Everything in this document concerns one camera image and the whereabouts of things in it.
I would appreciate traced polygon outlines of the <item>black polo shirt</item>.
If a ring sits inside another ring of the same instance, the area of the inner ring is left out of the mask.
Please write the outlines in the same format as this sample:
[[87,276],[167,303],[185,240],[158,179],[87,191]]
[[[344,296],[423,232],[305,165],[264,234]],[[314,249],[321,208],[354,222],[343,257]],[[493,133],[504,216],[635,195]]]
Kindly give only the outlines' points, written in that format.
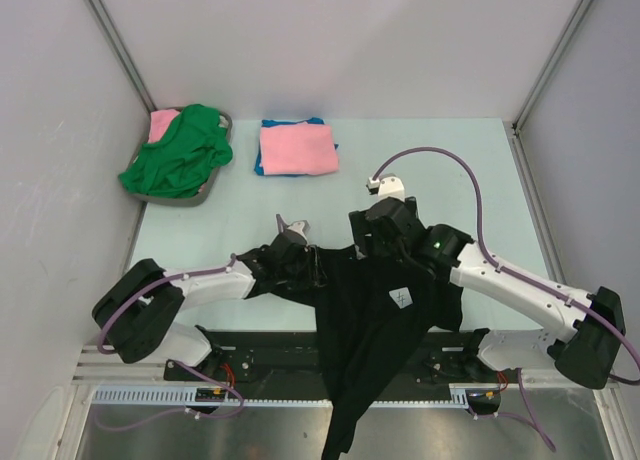
[[314,308],[319,365],[333,412],[322,456],[349,451],[356,424],[416,352],[428,330],[457,331],[463,290],[354,247],[301,249],[277,261],[267,247],[238,256],[251,296],[272,293]]

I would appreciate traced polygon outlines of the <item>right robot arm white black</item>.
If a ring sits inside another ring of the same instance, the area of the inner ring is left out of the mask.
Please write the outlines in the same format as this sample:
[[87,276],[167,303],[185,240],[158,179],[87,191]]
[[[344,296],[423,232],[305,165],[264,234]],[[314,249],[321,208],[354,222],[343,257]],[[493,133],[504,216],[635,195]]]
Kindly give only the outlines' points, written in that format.
[[483,294],[539,325],[532,332],[486,334],[463,353],[461,368],[473,381],[496,370],[553,364],[570,381],[604,388],[626,333],[620,296],[568,287],[532,275],[482,248],[452,226],[425,226],[414,198],[385,198],[349,215],[354,243],[366,257],[391,257],[427,277]]

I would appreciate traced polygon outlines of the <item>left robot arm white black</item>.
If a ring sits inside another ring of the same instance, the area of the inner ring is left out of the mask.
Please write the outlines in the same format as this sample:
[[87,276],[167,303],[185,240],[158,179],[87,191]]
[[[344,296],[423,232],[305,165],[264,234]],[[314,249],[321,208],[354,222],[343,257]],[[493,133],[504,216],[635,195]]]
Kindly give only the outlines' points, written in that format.
[[214,377],[221,356],[198,327],[176,321],[179,313],[216,301],[243,301],[324,282],[319,249],[285,230],[272,243],[232,254],[219,267],[169,271],[151,259],[134,264],[92,310],[100,328],[97,349],[125,364],[156,355],[185,363],[197,378]]

